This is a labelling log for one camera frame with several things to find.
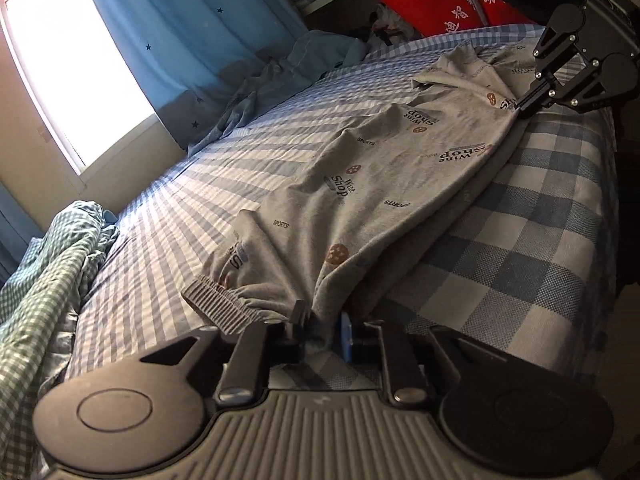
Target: gray pants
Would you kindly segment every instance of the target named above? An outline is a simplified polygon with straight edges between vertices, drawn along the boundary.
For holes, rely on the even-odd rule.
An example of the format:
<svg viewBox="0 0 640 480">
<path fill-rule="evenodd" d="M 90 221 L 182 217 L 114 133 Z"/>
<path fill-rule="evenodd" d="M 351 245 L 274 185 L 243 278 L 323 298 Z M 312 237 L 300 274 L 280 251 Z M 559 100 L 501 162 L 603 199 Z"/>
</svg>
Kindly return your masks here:
<svg viewBox="0 0 640 480">
<path fill-rule="evenodd" d="M 469 44 L 408 84 L 408 105 L 354 118 L 288 184 L 233 231 L 184 291 L 224 332 L 312 307 L 312 333 L 330 338 L 346 308 L 366 317 L 486 188 L 526 124 L 513 102 L 532 81 L 532 44 L 488 64 Z"/>
</svg>

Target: mattress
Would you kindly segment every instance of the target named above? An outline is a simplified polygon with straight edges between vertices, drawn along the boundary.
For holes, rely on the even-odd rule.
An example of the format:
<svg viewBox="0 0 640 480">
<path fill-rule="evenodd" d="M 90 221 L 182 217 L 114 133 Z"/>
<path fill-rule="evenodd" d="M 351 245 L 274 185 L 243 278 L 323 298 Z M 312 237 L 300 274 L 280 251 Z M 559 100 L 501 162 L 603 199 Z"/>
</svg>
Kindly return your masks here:
<svg viewBox="0 0 640 480">
<path fill-rule="evenodd" d="M 171 168 L 120 216 L 120 237 L 79 317 L 66 380 L 200 326 L 181 289 L 236 213 L 257 208 L 349 118 L 409 102 L 419 92 L 410 77 L 462 41 L 487 59 L 541 31 L 484 28 L 378 50 Z M 376 316 L 409 332 L 444 324 L 571 377 L 589 363 L 593 371 L 614 295 L 613 139 L 607 110 L 535 115 L 508 165 Z M 318 389 L 372 380 L 333 352 L 280 375 L 285 386 Z"/>
</svg>

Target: metal screw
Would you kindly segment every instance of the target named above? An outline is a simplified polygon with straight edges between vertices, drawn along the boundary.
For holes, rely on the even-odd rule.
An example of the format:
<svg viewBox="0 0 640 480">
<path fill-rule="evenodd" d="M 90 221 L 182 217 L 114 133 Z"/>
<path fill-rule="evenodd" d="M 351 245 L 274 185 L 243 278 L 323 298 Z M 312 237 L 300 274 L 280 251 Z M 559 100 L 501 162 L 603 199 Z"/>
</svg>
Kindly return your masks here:
<svg viewBox="0 0 640 480">
<path fill-rule="evenodd" d="M 394 393 L 394 399 L 403 404 L 419 404 L 427 400 L 427 392 L 422 388 L 400 388 Z"/>
<path fill-rule="evenodd" d="M 227 388 L 218 394 L 220 403 L 225 406 L 240 406 L 251 400 L 252 397 L 252 393 L 246 388 Z"/>
</svg>

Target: elastic cuff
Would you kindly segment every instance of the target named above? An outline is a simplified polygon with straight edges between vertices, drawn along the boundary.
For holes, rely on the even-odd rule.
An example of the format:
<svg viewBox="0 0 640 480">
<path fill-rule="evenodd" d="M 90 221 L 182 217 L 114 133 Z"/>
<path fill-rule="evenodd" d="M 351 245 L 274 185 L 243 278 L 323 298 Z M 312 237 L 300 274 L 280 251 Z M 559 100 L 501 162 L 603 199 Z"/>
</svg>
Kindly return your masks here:
<svg viewBox="0 0 640 480">
<path fill-rule="evenodd" d="M 225 334 L 242 332 L 250 323 L 264 318 L 263 311 L 246 306 L 231 290 L 202 274 L 185 287 L 182 297 Z"/>
</svg>

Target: window frame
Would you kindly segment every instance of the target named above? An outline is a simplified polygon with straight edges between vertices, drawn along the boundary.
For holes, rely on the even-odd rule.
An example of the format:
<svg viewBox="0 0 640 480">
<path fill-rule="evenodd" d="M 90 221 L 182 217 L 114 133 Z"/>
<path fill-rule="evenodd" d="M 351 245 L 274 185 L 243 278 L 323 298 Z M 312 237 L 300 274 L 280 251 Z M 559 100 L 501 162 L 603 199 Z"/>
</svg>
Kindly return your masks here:
<svg viewBox="0 0 640 480">
<path fill-rule="evenodd" d="M 46 107 L 42 104 L 38 92 L 31 84 L 27 71 L 23 68 L 23 59 L 20 55 L 19 49 L 14 46 L 15 38 L 11 29 L 10 20 L 8 16 L 8 9 L 6 6 L 7 0 L 0 0 L 0 25 L 4 32 L 4 37 L 9 46 L 9 51 L 14 60 L 14 65 L 18 69 L 22 83 L 24 84 L 29 97 L 33 102 L 40 119 L 44 123 L 44 127 L 49 131 L 50 136 L 55 141 L 58 149 L 65 157 L 69 166 L 73 170 L 72 179 L 74 186 L 78 191 L 83 190 L 86 187 L 88 181 L 95 176 L 108 162 L 113 159 L 118 153 L 124 150 L 130 143 L 136 140 L 144 132 L 155 126 L 160 122 L 158 116 L 153 113 L 149 117 L 143 119 L 139 124 L 134 126 L 130 131 L 124 134 L 121 138 L 116 140 L 110 147 L 108 147 L 98 158 L 96 158 L 90 164 L 85 164 L 82 158 L 76 152 L 71 142 L 66 138 L 62 130 L 55 124 L 55 121 L 50 118 L 47 113 Z"/>
</svg>

